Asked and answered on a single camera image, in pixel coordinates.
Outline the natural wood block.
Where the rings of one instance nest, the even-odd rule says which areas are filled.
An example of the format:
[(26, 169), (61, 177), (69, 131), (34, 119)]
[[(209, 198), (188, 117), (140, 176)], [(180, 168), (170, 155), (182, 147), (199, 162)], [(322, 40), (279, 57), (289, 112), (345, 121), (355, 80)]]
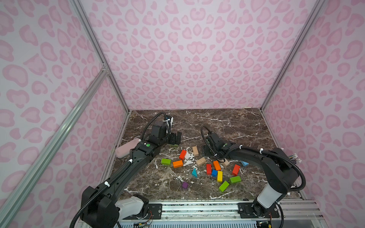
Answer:
[(197, 157), (199, 155), (199, 151), (198, 151), (197, 146), (193, 147), (193, 155), (194, 155), (194, 157)]
[(201, 165), (204, 165), (204, 164), (206, 164), (206, 159), (204, 157), (202, 157), (202, 158), (200, 158), (196, 161), (197, 166), (201, 166)]
[(222, 164), (224, 167), (228, 167), (230, 165), (230, 161), (225, 160)]

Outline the light blue block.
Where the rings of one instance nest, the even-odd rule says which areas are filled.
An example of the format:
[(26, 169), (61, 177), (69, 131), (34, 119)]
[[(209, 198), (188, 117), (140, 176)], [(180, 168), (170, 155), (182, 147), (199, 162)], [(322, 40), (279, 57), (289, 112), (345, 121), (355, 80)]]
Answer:
[(248, 162), (245, 162), (245, 161), (241, 161), (241, 164), (242, 164), (243, 167), (246, 167), (246, 166), (249, 165), (249, 163)]

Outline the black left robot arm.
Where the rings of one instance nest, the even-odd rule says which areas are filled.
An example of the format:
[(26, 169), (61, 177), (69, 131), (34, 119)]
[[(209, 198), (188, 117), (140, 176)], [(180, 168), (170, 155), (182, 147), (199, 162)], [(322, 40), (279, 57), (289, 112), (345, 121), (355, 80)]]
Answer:
[(169, 144), (172, 137), (173, 117), (160, 112), (145, 126), (137, 145), (130, 150), (129, 160), (97, 187), (87, 187), (82, 193), (81, 208), (70, 223), (74, 228), (78, 220), (92, 228), (113, 228), (129, 216), (144, 217), (148, 199), (135, 195), (118, 202), (120, 195), (137, 174)]

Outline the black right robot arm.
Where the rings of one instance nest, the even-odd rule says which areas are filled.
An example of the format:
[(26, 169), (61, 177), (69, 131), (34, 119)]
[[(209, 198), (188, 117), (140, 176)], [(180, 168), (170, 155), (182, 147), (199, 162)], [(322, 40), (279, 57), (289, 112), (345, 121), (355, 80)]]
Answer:
[(288, 192), (298, 192), (306, 186), (306, 177), (297, 166), (299, 160), (295, 156), (288, 157), (282, 149), (255, 149), (227, 142), (205, 125), (200, 131), (209, 157), (217, 161), (245, 161), (263, 169), (268, 183), (251, 205), (252, 213), (256, 217), (267, 216), (269, 209), (278, 204)]

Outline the orange block centre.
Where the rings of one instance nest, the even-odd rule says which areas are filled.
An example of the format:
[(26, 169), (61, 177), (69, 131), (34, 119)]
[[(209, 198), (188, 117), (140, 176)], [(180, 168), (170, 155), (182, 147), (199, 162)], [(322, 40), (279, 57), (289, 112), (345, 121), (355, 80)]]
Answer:
[(221, 171), (221, 166), (218, 161), (214, 161), (213, 166), (216, 171)]

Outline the orange block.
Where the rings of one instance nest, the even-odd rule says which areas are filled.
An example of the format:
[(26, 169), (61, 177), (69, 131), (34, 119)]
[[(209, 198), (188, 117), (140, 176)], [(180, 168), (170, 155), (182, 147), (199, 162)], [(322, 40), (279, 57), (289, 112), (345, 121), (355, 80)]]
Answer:
[(221, 166), (218, 161), (214, 161), (213, 166), (216, 171), (221, 171)]
[(184, 163), (182, 160), (179, 160), (179, 161), (174, 161), (173, 162), (173, 167), (174, 168), (180, 168), (180, 167), (183, 167), (184, 166)]

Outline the orange block left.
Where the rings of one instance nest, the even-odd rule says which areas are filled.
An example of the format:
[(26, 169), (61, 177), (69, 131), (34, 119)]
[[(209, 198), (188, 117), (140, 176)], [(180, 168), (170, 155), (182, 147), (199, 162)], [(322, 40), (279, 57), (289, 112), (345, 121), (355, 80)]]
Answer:
[(174, 168), (180, 168), (180, 167), (183, 167), (184, 166), (184, 163), (182, 160), (179, 160), (179, 161), (174, 161), (173, 162), (173, 167)]

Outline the green block lower left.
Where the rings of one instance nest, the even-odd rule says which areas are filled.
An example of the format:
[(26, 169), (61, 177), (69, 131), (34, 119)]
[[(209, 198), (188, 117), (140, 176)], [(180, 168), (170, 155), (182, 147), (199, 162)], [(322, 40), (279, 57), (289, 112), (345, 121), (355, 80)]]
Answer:
[(170, 166), (172, 163), (172, 161), (170, 159), (162, 159), (161, 160), (161, 165), (163, 166)]

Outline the green block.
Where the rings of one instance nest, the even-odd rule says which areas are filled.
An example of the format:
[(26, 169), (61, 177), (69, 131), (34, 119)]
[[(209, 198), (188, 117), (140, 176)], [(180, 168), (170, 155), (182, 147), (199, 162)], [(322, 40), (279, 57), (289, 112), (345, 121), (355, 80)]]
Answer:
[(231, 184), (235, 184), (235, 183), (239, 183), (241, 182), (241, 177), (240, 176), (234, 176), (230, 178), (230, 183)]
[(161, 165), (163, 166), (170, 166), (172, 163), (172, 161), (170, 159), (162, 159), (161, 160)]
[(220, 192), (224, 192), (228, 187), (229, 187), (229, 183), (227, 181), (223, 182), (220, 187), (219, 187), (219, 190)]

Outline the yellow block centre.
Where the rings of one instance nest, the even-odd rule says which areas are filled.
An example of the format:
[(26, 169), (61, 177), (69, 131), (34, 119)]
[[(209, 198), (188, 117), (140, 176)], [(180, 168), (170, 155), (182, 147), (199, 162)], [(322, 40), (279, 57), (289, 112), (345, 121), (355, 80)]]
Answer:
[(222, 183), (222, 181), (223, 181), (223, 172), (218, 171), (217, 172), (217, 182)]

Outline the teal triangle block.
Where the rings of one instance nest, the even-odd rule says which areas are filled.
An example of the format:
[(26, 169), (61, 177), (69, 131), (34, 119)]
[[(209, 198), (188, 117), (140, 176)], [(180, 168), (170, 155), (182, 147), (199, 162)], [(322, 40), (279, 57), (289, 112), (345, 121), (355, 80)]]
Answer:
[(193, 169), (192, 176), (195, 177), (195, 178), (198, 178), (197, 170), (196, 169)]

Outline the pink pencil case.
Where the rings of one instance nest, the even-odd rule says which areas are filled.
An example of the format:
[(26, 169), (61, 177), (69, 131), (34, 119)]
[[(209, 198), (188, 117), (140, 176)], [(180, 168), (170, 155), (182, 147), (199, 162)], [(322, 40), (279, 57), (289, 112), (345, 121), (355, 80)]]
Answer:
[(141, 141), (141, 139), (135, 138), (132, 141), (129, 141), (126, 144), (116, 148), (116, 150), (115, 150), (116, 157), (121, 159), (121, 158), (129, 155), (130, 150), (133, 150), (140, 141)]

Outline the purple cube block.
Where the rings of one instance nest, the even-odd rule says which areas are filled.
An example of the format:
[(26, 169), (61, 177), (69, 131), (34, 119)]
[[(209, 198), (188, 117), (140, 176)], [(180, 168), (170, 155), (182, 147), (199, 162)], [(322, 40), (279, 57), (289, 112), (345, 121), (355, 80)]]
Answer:
[(187, 188), (188, 188), (188, 186), (189, 186), (189, 185), (188, 185), (188, 183), (187, 183), (187, 182), (183, 182), (183, 183), (182, 183), (182, 188), (183, 188), (183, 189), (187, 189)]

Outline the bundle of pencils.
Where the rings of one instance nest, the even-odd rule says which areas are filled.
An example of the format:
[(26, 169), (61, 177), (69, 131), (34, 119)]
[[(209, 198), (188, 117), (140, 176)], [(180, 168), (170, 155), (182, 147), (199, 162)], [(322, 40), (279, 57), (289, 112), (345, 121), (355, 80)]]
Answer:
[(289, 160), (294, 164), (300, 164), (302, 160), (298, 157), (297, 154), (292, 154), (289, 156)]

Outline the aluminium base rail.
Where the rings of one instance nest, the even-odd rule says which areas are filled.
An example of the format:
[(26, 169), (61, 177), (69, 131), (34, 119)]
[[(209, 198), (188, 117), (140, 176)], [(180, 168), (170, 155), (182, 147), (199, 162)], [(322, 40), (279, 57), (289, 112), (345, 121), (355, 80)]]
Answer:
[(256, 217), (251, 200), (155, 200), (142, 217), (129, 214), (137, 203), (121, 200), (120, 218), (107, 216), (98, 228), (326, 228), (322, 212), (312, 200), (284, 199), (269, 215)]

